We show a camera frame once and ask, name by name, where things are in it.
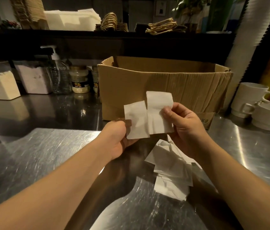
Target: black shelf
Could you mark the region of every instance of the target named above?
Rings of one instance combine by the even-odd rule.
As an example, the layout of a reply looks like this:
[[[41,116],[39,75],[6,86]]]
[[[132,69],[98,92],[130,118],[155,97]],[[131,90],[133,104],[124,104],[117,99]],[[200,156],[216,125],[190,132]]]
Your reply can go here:
[[[49,54],[56,45],[62,58],[105,59],[113,55],[207,61],[224,64],[234,34],[138,34],[118,31],[0,30],[0,59],[25,60]]]

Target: white pump nozzle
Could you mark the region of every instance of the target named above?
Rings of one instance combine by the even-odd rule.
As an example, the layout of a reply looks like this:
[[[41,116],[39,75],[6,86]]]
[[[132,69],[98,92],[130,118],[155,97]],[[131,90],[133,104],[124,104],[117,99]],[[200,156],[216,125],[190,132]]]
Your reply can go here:
[[[52,48],[53,49],[53,54],[51,55],[52,60],[59,60],[59,55],[56,53],[55,45],[49,45],[49,46],[40,46],[40,48]]]

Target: white mug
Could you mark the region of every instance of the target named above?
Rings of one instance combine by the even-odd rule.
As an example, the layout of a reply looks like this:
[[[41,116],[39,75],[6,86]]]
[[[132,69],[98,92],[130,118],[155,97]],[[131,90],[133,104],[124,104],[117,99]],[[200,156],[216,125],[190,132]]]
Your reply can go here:
[[[259,103],[252,114],[252,124],[270,131],[270,103]]]
[[[250,115],[248,114],[249,110],[247,110],[247,107],[249,105],[251,107],[252,105],[259,103],[260,101],[270,103],[269,100],[264,98],[266,94],[270,94],[270,91],[268,91],[268,89],[269,87],[266,85],[251,82],[240,83],[231,105],[231,113],[235,116],[246,118]]]

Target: stainless steel countertop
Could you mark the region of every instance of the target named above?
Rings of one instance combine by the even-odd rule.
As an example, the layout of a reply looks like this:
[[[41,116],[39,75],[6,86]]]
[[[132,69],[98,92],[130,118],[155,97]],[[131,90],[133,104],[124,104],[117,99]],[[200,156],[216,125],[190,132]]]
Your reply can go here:
[[[106,122],[93,96],[27,95],[0,101],[0,203],[42,178],[93,140]],[[270,132],[216,115],[210,136],[270,184]],[[241,229],[206,174],[193,165],[187,201],[153,190],[144,162],[159,138],[141,139],[105,166],[66,229]]]

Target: cardboard box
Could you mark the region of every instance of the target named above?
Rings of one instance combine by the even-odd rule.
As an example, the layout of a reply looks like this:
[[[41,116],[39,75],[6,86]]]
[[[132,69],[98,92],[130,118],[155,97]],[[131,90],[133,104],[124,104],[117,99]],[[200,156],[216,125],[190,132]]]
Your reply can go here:
[[[123,56],[107,58],[98,71],[103,120],[123,118],[123,106],[146,100],[146,91],[163,91],[197,113],[206,129],[232,77],[229,68],[212,63]]]

